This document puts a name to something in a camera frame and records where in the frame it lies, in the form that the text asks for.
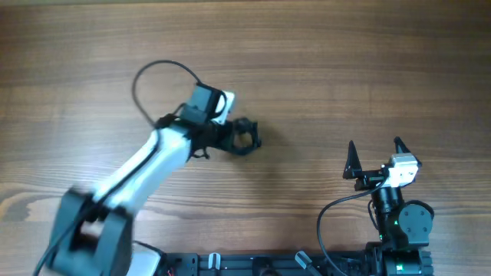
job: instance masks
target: wooden table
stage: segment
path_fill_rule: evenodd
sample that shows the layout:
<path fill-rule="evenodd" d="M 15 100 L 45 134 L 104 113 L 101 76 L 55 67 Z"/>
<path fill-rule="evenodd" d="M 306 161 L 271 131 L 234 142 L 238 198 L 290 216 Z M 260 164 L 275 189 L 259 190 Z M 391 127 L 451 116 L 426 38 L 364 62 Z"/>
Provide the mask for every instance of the wooden table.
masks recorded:
<path fill-rule="evenodd" d="M 319 251 L 315 220 L 354 194 L 349 140 L 376 169 L 401 136 L 423 162 L 405 199 L 437 213 L 436 275 L 491 273 L 489 3 L 369 0 L 0 9 L 0 275 L 28 275 L 61 195 L 147 140 L 130 99 L 145 63 L 181 61 L 259 121 L 246 158 L 211 150 L 149 198 L 136 238 L 165 251 Z M 154 117 L 186 100 L 175 67 L 146 74 Z M 330 249 L 377 240 L 368 198 L 324 218 Z"/>

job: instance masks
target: wood grain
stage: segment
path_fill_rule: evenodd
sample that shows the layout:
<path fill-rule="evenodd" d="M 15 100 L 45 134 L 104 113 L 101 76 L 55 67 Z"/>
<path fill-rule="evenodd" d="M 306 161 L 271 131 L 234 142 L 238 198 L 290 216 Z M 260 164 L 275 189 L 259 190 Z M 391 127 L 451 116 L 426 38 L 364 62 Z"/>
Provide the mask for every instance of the wood grain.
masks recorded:
<path fill-rule="evenodd" d="M 349 140 L 376 168 L 401 136 L 423 162 L 405 199 L 436 209 L 436 275 L 491 273 L 489 2 L 368 0 L 0 8 L 0 275 L 28 275 L 60 196 L 103 179 L 150 130 L 130 100 L 138 68 L 161 58 L 234 90 L 234 116 L 259 121 L 246 158 L 211 151 L 162 184 L 136 238 L 165 251 L 318 251 L 322 206 L 354 193 L 341 179 Z M 192 79 L 149 71 L 158 117 Z M 328 248 L 377 232 L 368 199 L 325 216 Z"/>
<path fill-rule="evenodd" d="M 172 3 L 172 2 L 240 2 L 240 0 L 0 0 L 0 6 L 23 5 L 94 5 L 130 3 Z"/>

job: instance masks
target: table surface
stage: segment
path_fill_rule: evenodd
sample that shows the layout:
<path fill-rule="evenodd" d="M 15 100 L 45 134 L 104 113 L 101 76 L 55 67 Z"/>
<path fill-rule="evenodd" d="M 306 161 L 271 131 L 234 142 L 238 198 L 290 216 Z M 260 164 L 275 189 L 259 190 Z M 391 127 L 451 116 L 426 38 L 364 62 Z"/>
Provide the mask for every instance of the table surface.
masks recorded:
<path fill-rule="evenodd" d="M 245 158 L 210 150 L 152 195 L 135 236 L 165 251 L 319 251 L 315 221 L 354 194 L 348 142 L 376 169 L 401 136 L 423 162 L 405 199 L 436 210 L 437 275 L 490 274 L 489 2 L 202 2 L 0 9 L 0 275 L 27 275 L 60 197 L 138 150 L 149 127 L 130 98 L 139 67 L 183 62 L 234 90 L 259 122 Z M 193 80 L 162 66 L 139 92 L 153 117 Z M 329 249 L 377 241 L 369 198 L 329 211 Z"/>

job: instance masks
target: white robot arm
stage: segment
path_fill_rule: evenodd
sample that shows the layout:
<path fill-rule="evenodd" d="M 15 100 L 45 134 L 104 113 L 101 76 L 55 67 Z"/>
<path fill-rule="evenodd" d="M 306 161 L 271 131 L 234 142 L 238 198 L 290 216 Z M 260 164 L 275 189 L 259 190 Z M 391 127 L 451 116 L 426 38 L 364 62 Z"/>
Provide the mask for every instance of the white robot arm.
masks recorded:
<path fill-rule="evenodd" d="M 184 68 L 197 83 L 191 98 L 176 112 L 153 122 L 134 91 L 143 71 L 161 63 Z M 243 156 L 261 146 L 257 123 L 246 118 L 227 120 L 235 104 L 234 93 L 203 84 L 190 69 L 175 61 L 155 61 L 142 68 L 133 82 L 133 99 L 154 131 L 147 143 L 113 175 L 95 184 L 93 192 L 70 189 L 65 193 L 50 245 L 34 275 L 39 274 L 43 265 L 70 276 L 156 275 L 161 255 L 156 250 L 135 254 L 132 246 L 133 219 L 148 197 L 191 157 L 208 159 L 207 147 Z M 234 146 L 235 135 L 245 133 L 251 135 L 252 144 Z M 102 227 L 93 235 L 83 231 L 87 224 Z"/>

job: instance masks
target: black cable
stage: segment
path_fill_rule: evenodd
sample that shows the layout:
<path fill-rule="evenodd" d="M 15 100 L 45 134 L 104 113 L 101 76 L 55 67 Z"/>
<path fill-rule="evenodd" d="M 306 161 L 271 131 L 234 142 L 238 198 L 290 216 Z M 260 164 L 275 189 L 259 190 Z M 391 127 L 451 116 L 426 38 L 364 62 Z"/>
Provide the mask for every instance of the black cable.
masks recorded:
<path fill-rule="evenodd" d="M 144 242 L 141 242 L 141 241 L 133 241 L 133 243 L 136 243 L 136 244 L 137 244 L 137 245 L 139 245 L 139 246 L 143 246 L 143 247 L 145 247 L 145 248 L 147 248 L 147 249 L 150 249 L 151 251 L 155 251 L 155 252 L 156 252 L 156 253 L 158 253 L 160 256 L 165 255 L 165 252 L 164 252 L 164 251 L 162 251 L 162 250 L 160 250 L 160 249 L 158 249 L 158 248 L 156 248 L 156 247 L 154 247 L 154 246 L 152 246 L 152 245 L 149 245 L 149 244 L 147 244 L 147 243 L 144 243 Z"/>
<path fill-rule="evenodd" d="M 177 65 L 177 66 L 181 67 L 182 69 L 186 70 L 188 73 L 190 73 L 196 79 L 196 81 L 199 84 L 201 84 L 201 80 L 198 78 L 198 76 L 196 76 L 196 74 L 194 74 L 194 72 L 191 71 L 191 69 L 189 69 L 188 67 L 186 67 L 185 65 L 183 65 L 183 64 L 181 64 L 181 63 L 179 63 L 177 61 L 169 61 L 169 60 L 153 61 L 153 62 L 150 62 L 149 64 L 143 66 L 137 72 L 137 74 L 135 75 L 135 77 L 133 78 L 133 83 L 131 85 L 131 96 L 132 96 L 133 101 L 134 101 L 135 105 L 137 106 L 138 110 L 145 117 L 145 120 L 147 120 L 147 122 L 149 123 L 149 125 L 151 125 L 152 128 L 154 128 L 155 130 L 157 129 L 157 126 L 156 126 L 155 122 L 152 120 L 152 118 L 150 118 L 150 116 L 148 115 L 148 112 L 143 108 L 143 106 L 141 105 L 140 100 L 138 100 L 138 97 L 137 97 L 137 82 L 138 82 L 138 79 L 140 79 L 140 76 L 143 74 L 143 72 L 146 69 L 148 69 L 148 68 L 150 68 L 150 67 L 152 67 L 152 66 L 154 66 L 156 64 L 174 64 L 174 65 Z M 123 186 L 124 183 L 131 176 L 133 176 L 138 170 L 140 170 L 143 166 L 145 166 L 145 164 L 155 155 L 155 153 L 159 150 L 159 145 L 160 145 L 161 140 L 162 140 L 161 135 L 160 135 L 160 131 L 156 131 L 155 133 L 157 135 L 157 138 L 156 138 L 156 141 L 155 141 L 155 145 L 153 146 L 153 148 L 150 151 L 150 153 L 145 157 L 145 159 L 143 159 L 142 162 L 140 162 L 136 167 L 134 167 L 128 174 L 126 174 L 125 177 L 123 177 L 122 180 L 119 181 L 118 184 L 116 184 L 115 186 L 113 186 L 113 188 L 111 188 L 109 191 L 107 191 L 106 194 L 103 195 L 101 197 L 101 199 L 99 199 L 99 201 L 97 201 L 96 204 L 92 205 L 89 209 L 85 209 L 85 211 L 82 212 L 73 221 L 73 223 L 70 226 L 68 226 L 65 229 L 65 231 L 63 231 L 61 233 L 61 235 L 59 235 L 56 239 L 54 239 L 55 241 L 53 243 L 51 243 L 48 246 L 48 248 L 46 248 L 46 251 L 44 251 L 44 254 L 39 259 L 39 262 L 36 265 L 36 269 L 33 272 L 33 276 L 39 275 L 39 273 L 41 272 L 41 269 L 43 268 L 44 264 L 48 260 L 48 257 L 54 252 L 54 250 L 56 250 L 58 248 L 58 246 L 60 245 L 61 241 L 63 241 L 63 238 L 65 236 L 67 236 L 70 233 L 70 231 L 72 231 L 72 230 L 74 230 L 74 228 L 77 228 L 78 226 L 80 226 L 80 224 L 83 223 L 90 214 L 92 214 L 94 211 L 98 210 L 104 204 L 104 202 L 113 193 L 115 193 L 119 188 L 121 188 L 121 186 Z"/>
<path fill-rule="evenodd" d="M 325 249 L 324 242 L 322 241 L 322 236 L 321 236 L 321 220 L 322 220 L 322 216 L 324 215 L 324 213 L 329 208 L 331 208 L 332 206 L 334 206 L 334 205 L 336 205 L 338 203 L 345 202 L 345 201 L 348 201 L 348 200 L 351 200 L 351 199 L 358 199 L 358 198 L 360 198 L 362 196 L 368 196 L 371 193 L 376 192 L 377 190 L 379 190 L 384 185 L 384 183 L 385 182 L 381 182 L 378 186 L 376 186 L 372 190 L 369 190 L 369 191 L 366 191 L 366 192 L 362 192 L 362 193 L 359 193 L 357 195 L 350 195 L 350 196 L 347 196 L 347 197 L 342 198 L 342 199 L 334 200 L 333 202 L 327 204 L 321 210 L 321 212 L 319 213 L 319 216 L 317 217 L 317 239 L 319 241 L 319 245 L 321 246 L 322 253 L 324 253 L 324 256 L 325 256 L 326 260 L 328 260 L 329 264 L 335 270 L 337 270 L 341 275 L 347 276 L 343 271 L 341 271 L 341 269 L 338 268 L 338 266 L 336 264 L 334 264 L 334 262 L 331 260 L 331 258 L 329 258 L 329 254 L 328 254 L 327 250 Z"/>
<path fill-rule="evenodd" d="M 377 222 L 375 221 L 374 215 L 371 213 L 370 204 L 371 204 L 372 202 L 373 202 L 373 200 L 372 200 L 372 199 L 370 199 L 370 201 L 368 202 L 368 205 L 367 205 L 368 215 L 370 215 L 371 223 L 373 223 L 373 224 L 374 224 L 375 230 L 377 230 L 377 231 L 378 231 Z"/>

